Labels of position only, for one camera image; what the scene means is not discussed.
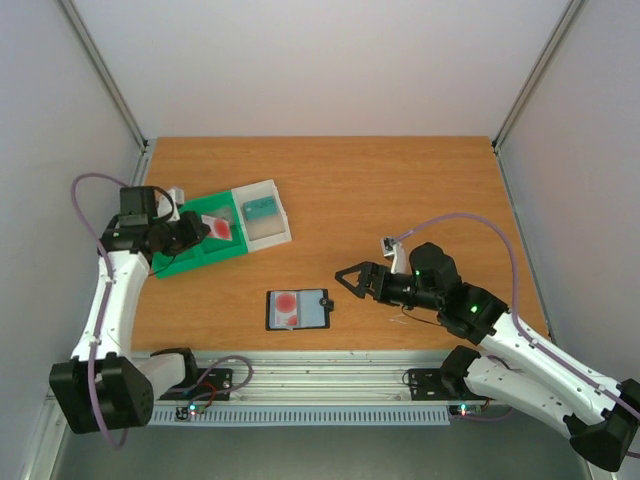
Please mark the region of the white card red circle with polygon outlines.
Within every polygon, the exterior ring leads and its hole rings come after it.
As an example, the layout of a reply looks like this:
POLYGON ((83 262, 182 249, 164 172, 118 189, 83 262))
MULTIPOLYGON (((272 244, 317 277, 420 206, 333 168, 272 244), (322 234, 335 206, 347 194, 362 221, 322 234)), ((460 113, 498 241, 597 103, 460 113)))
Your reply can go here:
POLYGON ((208 238, 230 242, 233 240, 231 224, 224 218, 202 215, 201 220, 209 228, 208 238))
POLYGON ((273 329, 292 330, 298 325, 298 298, 292 291, 276 291, 271 295, 269 325, 273 329))

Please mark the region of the black card holder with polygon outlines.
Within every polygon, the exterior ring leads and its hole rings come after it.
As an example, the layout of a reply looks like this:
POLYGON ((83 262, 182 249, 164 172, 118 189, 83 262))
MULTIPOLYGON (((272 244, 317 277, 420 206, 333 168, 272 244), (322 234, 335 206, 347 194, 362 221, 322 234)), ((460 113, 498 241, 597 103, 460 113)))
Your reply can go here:
POLYGON ((327 289, 272 290, 266 293, 265 329, 267 331, 319 330, 330 327, 330 317, 335 302, 329 298, 327 289), (298 325, 292 329, 273 329, 269 325, 270 300, 273 292, 292 291, 298 298, 298 325))

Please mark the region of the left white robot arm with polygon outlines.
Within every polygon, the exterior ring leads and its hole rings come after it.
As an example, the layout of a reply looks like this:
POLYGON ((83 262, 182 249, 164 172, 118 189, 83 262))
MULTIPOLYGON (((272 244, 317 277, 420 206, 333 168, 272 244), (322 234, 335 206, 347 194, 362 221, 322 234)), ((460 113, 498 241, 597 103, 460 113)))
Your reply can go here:
POLYGON ((76 434, 142 427, 154 403, 172 391, 195 395, 202 375, 186 347, 160 350, 140 365, 131 359, 132 333, 153 258, 171 259, 202 243, 210 232, 184 207, 182 189, 124 186, 119 211, 97 238, 98 279, 80 340, 69 360, 56 363, 50 388, 76 434))

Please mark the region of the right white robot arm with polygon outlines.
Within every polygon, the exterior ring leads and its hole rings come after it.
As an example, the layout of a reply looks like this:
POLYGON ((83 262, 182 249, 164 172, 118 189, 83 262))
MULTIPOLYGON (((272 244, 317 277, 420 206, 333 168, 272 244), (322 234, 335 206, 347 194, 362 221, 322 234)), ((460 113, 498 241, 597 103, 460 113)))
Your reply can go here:
POLYGON ((639 384, 597 372, 522 321, 505 302, 461 279, 454 260, 433 243, 393 265, 361 262, 336 273, 355 296, 428 309, 448 333, 472 343, 456 347, 440 367, 444 390, 505 403, 551 427, 584 460, 609 472, 630 456, 639 431, 639 384), (397 270, 410 266, 408 273, 397 270))

